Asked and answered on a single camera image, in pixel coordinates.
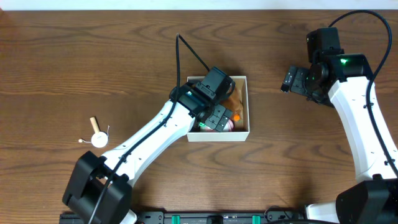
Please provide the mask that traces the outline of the pink duck toy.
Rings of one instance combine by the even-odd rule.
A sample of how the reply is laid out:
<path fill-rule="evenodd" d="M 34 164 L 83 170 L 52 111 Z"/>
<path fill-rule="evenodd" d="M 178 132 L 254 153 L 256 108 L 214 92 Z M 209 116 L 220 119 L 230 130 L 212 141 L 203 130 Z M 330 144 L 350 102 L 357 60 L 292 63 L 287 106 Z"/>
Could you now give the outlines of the pink duck toy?
<path fill-rule="evenodd" d="M 234 129 L 234 123 L 232 120 L 228 120 L 226 125 L 223 128 L 223 132 L 231 132 Z M 208 126 L 203 129 L 205 132 L 216 132 L 216 130 L 209 128 Z"/>

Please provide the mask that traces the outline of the white cardboard box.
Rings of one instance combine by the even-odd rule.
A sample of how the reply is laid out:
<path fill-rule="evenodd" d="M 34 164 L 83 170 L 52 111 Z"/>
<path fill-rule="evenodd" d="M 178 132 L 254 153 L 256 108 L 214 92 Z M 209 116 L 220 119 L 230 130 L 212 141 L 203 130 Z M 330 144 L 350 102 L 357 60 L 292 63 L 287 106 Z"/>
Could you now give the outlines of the white cardboard box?
<path fill-rule="evenodd" d="M 231 76 L 236 83 L 236 88 L 241 90 L 241 99 L 243 103 L 243 117 L 240 121 L 233 121 L 234 129 L 231 132 L 201 132 L 199 129 L 192 129 L 187 138 L 189 142 L 224 142 L 237 141 L 243 142 L 249 135 L 249 103 L 248 86 L 245 76 Z"/>

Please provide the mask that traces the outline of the brown plush toy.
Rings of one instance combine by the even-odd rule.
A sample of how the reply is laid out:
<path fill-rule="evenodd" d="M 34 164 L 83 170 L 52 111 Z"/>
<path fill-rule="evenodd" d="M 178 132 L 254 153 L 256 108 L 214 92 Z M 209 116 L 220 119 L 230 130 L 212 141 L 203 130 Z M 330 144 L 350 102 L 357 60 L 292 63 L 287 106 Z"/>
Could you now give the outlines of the brown plush toy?
<path fill-rule="evenodd" d="M 209 118 L 214 111 L 214 107 L 216 105 L 223 105 L 226 109 L 229 109 L 232 111 L 233 115 L 231 117 L 232 121 L 240 121 L 243 117 L 243 103 L 241 99 L 241 90 L 237 89 L 235 87 L 234 92 L 232 95 L 218 104 L 212 103 L 207 97 L 202 95 L 199 91 L 196 91 L 195 85 L 200 82 L 199 80 L 194 80 L 192 82 L 188 82 L 189 86 L 192 88 L 192 91 L 195 92 L 196 95 L 198 95 L 200 101 L 202 102 L 202 105 L 200 107 L 203 107 L 203 111 L 198 113 L 197 120 L 198 122 L 203 123 L 206 121 L 207 118 Z"/>

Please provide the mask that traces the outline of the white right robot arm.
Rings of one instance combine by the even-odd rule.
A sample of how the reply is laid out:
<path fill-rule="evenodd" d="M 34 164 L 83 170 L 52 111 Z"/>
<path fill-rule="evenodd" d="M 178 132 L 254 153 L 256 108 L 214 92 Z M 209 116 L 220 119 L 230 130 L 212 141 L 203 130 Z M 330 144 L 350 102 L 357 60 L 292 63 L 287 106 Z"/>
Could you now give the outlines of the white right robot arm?
<path fill-rule="evenodd" d="M 376 98 L 362 54 L 327 55 L 309 69 L 291 66 L 281 91 L 333 107 L 343 124 L 357 184 L 328 203 L 306 206 L 309 220 L 397 223 L 397 147 Z"/>

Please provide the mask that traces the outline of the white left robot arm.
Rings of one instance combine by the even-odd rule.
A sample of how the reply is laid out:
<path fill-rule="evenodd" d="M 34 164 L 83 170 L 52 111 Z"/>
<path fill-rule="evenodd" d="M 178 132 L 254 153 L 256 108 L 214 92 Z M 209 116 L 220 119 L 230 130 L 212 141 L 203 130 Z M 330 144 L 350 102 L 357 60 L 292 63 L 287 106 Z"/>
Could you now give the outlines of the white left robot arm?
<path fill-rule="evenodd" d="M 196 121 L 222 131 L 232 113 L 221 102 L 233 91 L 231 85 L 176 86 L 159 113 L 128 140 L 100 157 L 87 151 L 77 160 L 62 202 L 83 223 L 136 223 L 131 198 L 138 178 Z"/>

